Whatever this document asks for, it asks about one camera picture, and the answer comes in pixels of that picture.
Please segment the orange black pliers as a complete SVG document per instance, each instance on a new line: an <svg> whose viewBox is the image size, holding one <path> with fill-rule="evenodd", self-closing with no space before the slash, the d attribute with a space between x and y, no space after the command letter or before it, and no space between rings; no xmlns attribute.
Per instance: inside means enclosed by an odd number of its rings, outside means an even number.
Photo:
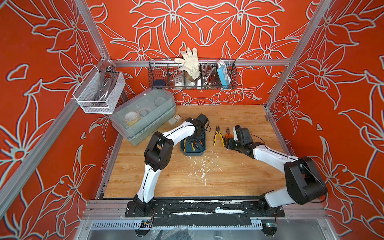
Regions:
<svg viewBox="0 0 384 240"><path fill-rule="evenodd" d="M192 149L194 152L197 150L200 150L203 147L201 141L195 141L195 142L191 143L191 146L192 146Z"/></svg>
<svg viewBox="0 0 384 240"><path fill-rule="evenodd" d="M230 139L232 139L232 135L231 135L230 129L227 128L225 136L224 136L224 144L225 144L226 148L228 148L228 146L229 146Z"/></svg>

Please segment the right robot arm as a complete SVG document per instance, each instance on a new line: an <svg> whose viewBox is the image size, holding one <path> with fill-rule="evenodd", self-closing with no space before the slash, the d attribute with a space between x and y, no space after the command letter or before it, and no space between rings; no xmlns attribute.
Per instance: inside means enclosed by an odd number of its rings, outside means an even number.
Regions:
<svg viewBox="0 0 384 240"><path fill-rule="evenodd" d="M269 208L304 205L327 195L328 188L312 158L286 155L265 143L255 142L247 128L235 126L233 131L231 137L226 135L224 138L227 149L266 163L285 175L286 186L266 193L262 198Z"/></svg>

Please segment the yellow black combination pliers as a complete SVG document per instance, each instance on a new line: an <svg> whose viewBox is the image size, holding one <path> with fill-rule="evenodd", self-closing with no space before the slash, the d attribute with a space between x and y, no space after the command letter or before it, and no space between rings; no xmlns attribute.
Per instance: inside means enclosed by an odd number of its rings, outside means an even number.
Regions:
<svg viewBox="0 0 384 240"><path fill-rule="evenodd" d="M222 135L220 126L216 126L216 131L214 135L214 146L216 146L218 143L222 144L222 146L225 147L224 137Z"/></svg>

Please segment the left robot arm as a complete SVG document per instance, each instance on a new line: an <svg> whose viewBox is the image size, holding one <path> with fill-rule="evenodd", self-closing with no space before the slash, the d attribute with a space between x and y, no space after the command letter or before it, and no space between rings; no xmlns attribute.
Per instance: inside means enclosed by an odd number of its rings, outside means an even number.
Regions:
<svg viewBox="0 0 384 240"><path fill-rule="evenodd" d="M147 213L151 210L155 188L162 170L169 164L176 144L186 141L193 144L203 139L209 119L204 114L197 118L187 118L178 127L164 133L155 132L144 152L145 173L141 187L134 197L136 207Z"/></svg>

